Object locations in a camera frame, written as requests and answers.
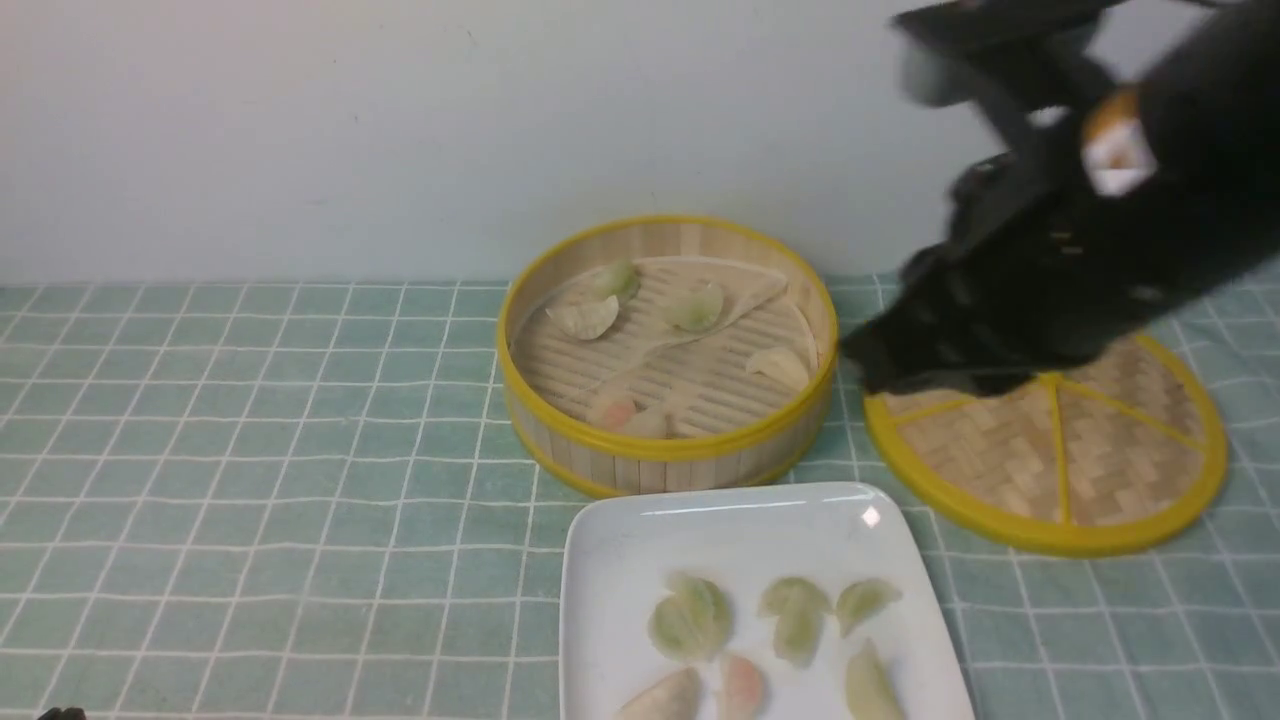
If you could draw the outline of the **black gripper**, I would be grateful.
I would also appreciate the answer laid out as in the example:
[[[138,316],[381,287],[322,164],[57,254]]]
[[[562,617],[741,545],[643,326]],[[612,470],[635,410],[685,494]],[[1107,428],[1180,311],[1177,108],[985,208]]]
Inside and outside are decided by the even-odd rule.
[[[943,240],[910,258],[899,297],[841,354],[869,395],[1006,395],[1084,366],[1184,302],[1146,258],[1189,188],[1181,161],[1121,196],[1098,193],[1075,150],[979,161],[952,184]]]

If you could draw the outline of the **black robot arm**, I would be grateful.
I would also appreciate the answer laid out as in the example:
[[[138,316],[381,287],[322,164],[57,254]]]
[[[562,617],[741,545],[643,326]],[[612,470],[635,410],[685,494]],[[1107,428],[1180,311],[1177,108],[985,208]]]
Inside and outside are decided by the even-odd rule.
[[[1277,255],[1279,6],[1234,1],[1149,69],[1089,56],[1110,1],[943,1],[893,17],[902,91],[970,102],[1004,145],[945,237],[846,334],[865,395],[1006,395]]]

